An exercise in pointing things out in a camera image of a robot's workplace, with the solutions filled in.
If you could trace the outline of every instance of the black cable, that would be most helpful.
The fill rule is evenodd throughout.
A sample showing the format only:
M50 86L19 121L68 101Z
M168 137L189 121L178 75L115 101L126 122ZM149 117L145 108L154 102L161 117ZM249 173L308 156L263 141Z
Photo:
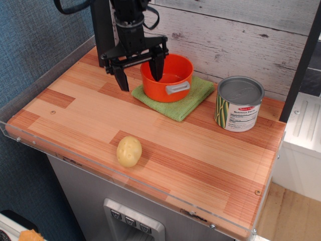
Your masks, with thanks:
M153 9L153 8L151 8L151 7L149 7L149 6L146 7L146 10L151 11L152 13L154 13L154 14L157 15L157 20L156 20L156 22L155 22L151 27L148 27L145 23L143 23L143 25L144 25L146 28L148 28L149 30L153 30L154 28L156 28L156 26L157 26L158 23L159 23L159 13L157 12L156 9Z
M67 9L63 9L61 6L60 0L54 0L55 6L58 9L58 11L61 12L62 14L66 14L66 15L79 12L79 11L87 8L88 6L93 4L94 2L95 2L95 0L86 0L82 4L79 4L79 5L67 8Z

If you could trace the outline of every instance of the screw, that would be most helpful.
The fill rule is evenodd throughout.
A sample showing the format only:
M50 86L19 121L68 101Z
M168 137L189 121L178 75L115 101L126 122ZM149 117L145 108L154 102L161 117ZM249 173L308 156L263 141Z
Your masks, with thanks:
M260 191L260 190L255 190L255 195L257 195L257 196L261 196L261 194L262 194L262 192Z

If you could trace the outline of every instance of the orange object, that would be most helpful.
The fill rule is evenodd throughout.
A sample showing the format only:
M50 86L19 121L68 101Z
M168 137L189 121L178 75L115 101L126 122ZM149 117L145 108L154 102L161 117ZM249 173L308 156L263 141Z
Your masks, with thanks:
M149 63L140 67L145 94L159 102L174 102L183 99L189 92L193 75L193 64L184 56L169 54L165 58L163 77L155 81Z
M44 238L34 230L21 231L18 241L44 241Z

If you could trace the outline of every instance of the white wooden wall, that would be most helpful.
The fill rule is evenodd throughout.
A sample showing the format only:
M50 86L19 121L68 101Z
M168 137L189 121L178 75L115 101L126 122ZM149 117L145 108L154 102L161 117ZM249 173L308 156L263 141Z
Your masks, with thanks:
M154 0L170 53L188 57L195 75L218 83L233 75L285 100L320 0ZM149 25L155 16L146 12Z

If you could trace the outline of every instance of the blue wall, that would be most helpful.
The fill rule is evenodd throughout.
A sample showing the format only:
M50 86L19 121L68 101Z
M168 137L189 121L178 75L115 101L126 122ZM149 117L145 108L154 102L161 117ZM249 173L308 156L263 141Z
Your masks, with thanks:
M91 36L89 9L64 16L53 0L1 1L0 108ZM36 224L48 240L82 238L46 156L0 134L4 209Z

